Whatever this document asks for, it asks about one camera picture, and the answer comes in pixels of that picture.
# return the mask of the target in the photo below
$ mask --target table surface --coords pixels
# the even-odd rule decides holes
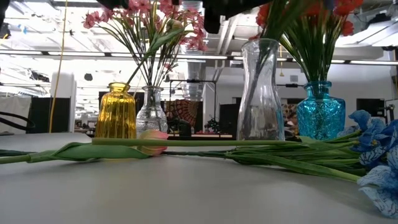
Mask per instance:
[[[42,151],[71,141],[90,138],[3,136],[0,148]],[[1,224],[397,223],[355,183],[199,157],[1,165],[0,198]]]

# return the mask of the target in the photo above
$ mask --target clear glass vase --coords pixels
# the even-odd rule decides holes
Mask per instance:
[[[317,140],[337,137],[344,130],[346,103],[329,95],[331,82],[309,82],[304,88],[307,99],[297,105],[298,130],[301,136]]]
[[[167,118],[160,105],[160,92],[163,88],[145,86],[144,106],[137,114],[137,136],[146,130],[153,129],[167,132]]]
[[[285,140],[282,107],[275,84],[278,42],[251,40],[243,45],[244,90],[238,140]]]
[[[127,93],[130,86],[125,83],[110,83],[110,93],[101,100],[95,137],[136,138],[136,101]]]

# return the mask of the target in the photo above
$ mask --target table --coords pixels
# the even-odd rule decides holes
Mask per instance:
[[[90,138],[4,136],[0,146],[38,151],[70,141]],[[1,165],[0,198],[1,224],[397,223],[355,183],[199,157]]]

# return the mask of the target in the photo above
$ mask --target flower stem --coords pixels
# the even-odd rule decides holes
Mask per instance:
[[[3,157],[3,158],[0,158],[0,164],[8,164],[8,163],[15,163],[15,162],[27,162],[29,160],[30,160],[30,155]]]
[[[147,139],[108,139],[93,138],[93,145],[119,145],[119,146],[268,146],[268,145],[286,145],[301,144],[301,142],[292,141],[174,141],[174,140],[147,140]]]

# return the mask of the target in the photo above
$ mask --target ceiling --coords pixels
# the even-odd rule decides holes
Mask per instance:
[[[377,11],[390,8],[391,0],[365,0],[362,13]],[[38,51],[60,51],[63,32],[63,14],[65,12],[65,2],[46,1],[46,0],[24,0],[11,1],[9,9],[6,11],[6,20],[10,26],[11,38],[0,40],[0,49],[3,50],[38,50]],[[101,10],[99,4],[94,0],[71,0],[68,3],[66,17],[65,33],[65,51],[66,52],[127,52],[123,45],[114,40],[110,35],[100,28],[90,30],[83,27],[87,12]],[[255,23],[256,10],[249,14],[240,14],[228,21],[223,21],[219,34],[208,34],[206,41],[209,55],[230,55],[239,54],[241,46],[258,33],[258,27]],[[352,18],[356,25],[356,30],[361,29],[363,23]],[[377,48],[370,49],[367,54],[363,50],[353,49],[337,50],[335,58],[346,57],[356,59],[376,59],[381,50]],[[59,60],[57,57],[22,57],[0,55],[2,83],[18,84],[42,84],[42,81],[31,79],[32,71],[48,77],[50,82],[52,74],[57,71]],[[176,69],[172,78],[181,79],[186,77],[187,62],[179,62],[180,66]],[[215,72],[214,61],[206,62],[206,79],[211,80]],[[298,68],[296,64],[290,64],[293,68]],[[73,70],[77,85],[77,99],[81,107],[87,110],[98,112],[98,91],[107,90],[106,86],[111,82],[120,82],[127,80],[136,65],[130,60],[101,60],[92,57],[67,58],[62,62],[63,70]],[[86,81],[84,75],[90,73],[93,76],[92,81]],[[228,68],[221,73],[218,84],[231,85],[241,83],[243,71],[240,68]],[[134,78],[133,86],[144,86],[139,81],[139,77]],[[9,94],[29,94],[45,96],[49,94],[49,87],[31,87],[31,86],[0,86],[0,92]],[[162,97],[168,98],[169,92],[164,91]],[[182,92],[177,90],[175,98],[181,98]]]

